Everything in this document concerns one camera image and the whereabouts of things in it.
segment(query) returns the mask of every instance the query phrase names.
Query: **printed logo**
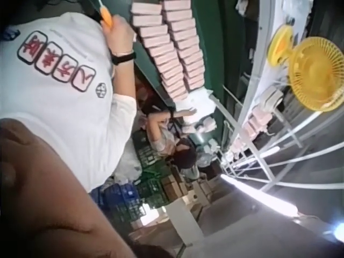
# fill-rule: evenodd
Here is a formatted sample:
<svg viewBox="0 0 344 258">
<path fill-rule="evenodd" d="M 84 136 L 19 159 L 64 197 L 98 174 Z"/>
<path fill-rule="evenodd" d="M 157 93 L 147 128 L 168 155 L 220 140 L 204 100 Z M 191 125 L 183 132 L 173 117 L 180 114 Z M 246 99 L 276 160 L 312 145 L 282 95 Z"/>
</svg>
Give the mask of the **printed logo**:
<svg viewBox="0 0 344 258">
<path fill-rule="evenodd" d="M 59 82 L 70 82 L 71 78 L 77 69 L 78 62 L 70 55 L 64 54 L 56 66 L 53 73 L 53 78 Z"/>
<path fill-rule="evenodd" d="M 104 98 L 105 97 L 105 95 L 106 95 L 105 83 L 98 84 L 98 86 L 96 87 L 96 94 L 97 94 L 98 98 Z"/>
<path fill-rule="evenodd" d="M 33 64 L 48 41 L 47 35 L 40 31 L 32 32 L 18 49 L 19 59 L 28 65 Z"/>
<path fill-rule="evenodd" d="M 35 68 L 45 75 L 50 74 L 56 67 L 62 53 L 61 47 L 54 42 L 49 42 L 34 64 Z"/>
<path fill-rule="evenodd" d="M 40 31 L 32 32 L 21 44 L 17 51 L 20 60 L 32 65 L 40 73 L 51 75 L 62 83 L 70 83 L 71 86 L 86 92 L 96 77 L 96 71 L 84 64 L 79 65 L 72 56 L 65 54 L 63 49 L 55 42 L 48 41 L 48 36 Z M 106 86 L 101 83 L 96 88 L 99 98 L 106 95 Z"/>
<path fill-rule="evenodd" d="M 3 32 L 3 34 L 1 35 L 1 40 L 2 41 L 13 41 L 19 35 L 20 35 L 19 30 L 15 29 L 15 28 L 7 27 L 5 29 L 5 31 Z"/>
<path fill-rule="evenodd" d="M 96 71 L 88 66 L 80 66 L 71 82 L 78 91 L 85 92 L 96 76 Z"/>
</svg>

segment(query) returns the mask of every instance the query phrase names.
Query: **wristwatch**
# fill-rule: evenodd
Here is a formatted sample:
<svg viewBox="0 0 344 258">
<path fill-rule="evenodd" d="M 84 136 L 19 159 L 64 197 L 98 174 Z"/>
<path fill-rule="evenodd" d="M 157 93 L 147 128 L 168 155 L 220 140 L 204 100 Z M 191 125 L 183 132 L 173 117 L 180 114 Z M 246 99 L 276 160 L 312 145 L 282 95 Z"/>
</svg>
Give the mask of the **wristwatch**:
<svg viewBox="0 0 344 258">
<path fill-rule="evenodd" d="M 133 51 L 133 52 L 131 52 L 129 54 L 121 55 L 121 56 L 116 56 L 116 55 L 111 53 L 111 61 L 112 61 L 112 63 L 115 66 L 119 65 L 120 63 L 124 63 L 124 62 L 130 61 L 130 60 L 134 60 L 135 58 L 136 58 L 135 51 Z"/>
</svg>

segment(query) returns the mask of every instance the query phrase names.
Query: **orange screwdriver handle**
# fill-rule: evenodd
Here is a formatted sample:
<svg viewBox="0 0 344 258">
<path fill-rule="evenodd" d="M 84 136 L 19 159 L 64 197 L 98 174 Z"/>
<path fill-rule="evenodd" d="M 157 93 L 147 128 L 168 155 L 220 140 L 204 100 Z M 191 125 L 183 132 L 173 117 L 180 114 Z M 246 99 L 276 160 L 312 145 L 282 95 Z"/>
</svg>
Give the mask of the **orange screwdriver handle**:
<svg viewBox="0 0 344 258">
<path fill-rule="evenodd" d="M 101 16 L 108 27 L 112 27 L 112 16 L 105 6 L 101 6 Z"/>
</svg>

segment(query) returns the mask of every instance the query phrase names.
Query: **stack of pink boxes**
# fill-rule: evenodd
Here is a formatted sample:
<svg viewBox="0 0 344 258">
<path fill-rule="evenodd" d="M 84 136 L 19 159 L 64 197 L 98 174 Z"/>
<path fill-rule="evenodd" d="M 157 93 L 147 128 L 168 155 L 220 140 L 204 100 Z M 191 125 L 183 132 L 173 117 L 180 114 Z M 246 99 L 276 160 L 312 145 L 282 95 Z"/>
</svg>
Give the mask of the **stack of pink boxes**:
<svg viewBox="0 0 344 258">
<path fill-rule="evenodd" d="M 191 0 L 165 0 L 162 10 L 183 66 L 184 83 L 189 90 L 198 89 L 204 85 L 205 68 Z"/>
<path fill-rule="evenodd" d="M 162 85 L 174 102 L 188 90 L 204 85 L 203 53 L 190 0 L 161 4 L 133 3 L 133 25 L 161 74 Z"/>
</svg>

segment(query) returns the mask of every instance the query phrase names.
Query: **yellow electric fan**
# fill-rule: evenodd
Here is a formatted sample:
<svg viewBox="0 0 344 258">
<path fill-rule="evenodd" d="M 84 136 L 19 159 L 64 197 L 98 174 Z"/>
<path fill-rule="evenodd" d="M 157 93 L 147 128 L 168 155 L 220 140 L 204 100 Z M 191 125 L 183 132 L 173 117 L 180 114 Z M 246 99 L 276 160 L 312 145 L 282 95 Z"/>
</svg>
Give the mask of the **yellow electric fan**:
<svg viewBox="0 0 344 258">
<path fill-rule="evenodd" d="M 293 48 L 293 30 L 282 25 L 268 49 L 268 62 L 276 67 L 288 60 L 290 85 L 307 108 L 327 112 L 344 102 L 344 54 L 331 41 L 309 37 Z"/>
</svg>

